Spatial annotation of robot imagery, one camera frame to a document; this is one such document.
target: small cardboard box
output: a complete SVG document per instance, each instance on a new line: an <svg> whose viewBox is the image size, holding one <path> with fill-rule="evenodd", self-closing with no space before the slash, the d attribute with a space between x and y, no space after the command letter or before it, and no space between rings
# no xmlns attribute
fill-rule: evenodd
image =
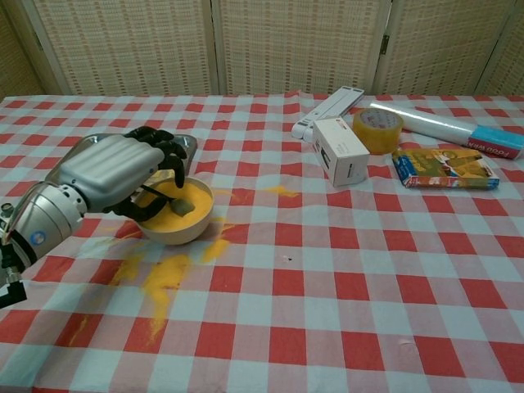
<svg viewBox="0 0 524 393"><path fill-rule="evenodd" d="M369 151L341 117L314 122L313 149L333 187L366 178Z"/></svg>

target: red and white checkered tablecloth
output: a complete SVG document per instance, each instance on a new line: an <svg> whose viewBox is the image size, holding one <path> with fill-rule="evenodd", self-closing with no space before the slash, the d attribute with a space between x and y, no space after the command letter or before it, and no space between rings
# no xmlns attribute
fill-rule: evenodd
<svg viewBox="0 0 524 393"><path fill-rule="evenodd" d="M334 189L290 132L321 98L6 98L2 201L81 137L143 124L195 136L191 174L217 193L216 220L186 246L89 215L26 270L29 299L0 310L0 391L523 392L524 158L488 158L494 191L406 189L390 156ZM524 97L378 99L524 129ZM217 236L229 244L206 263ZM177 254L192 263L152 336L143 285Z"/></svg>

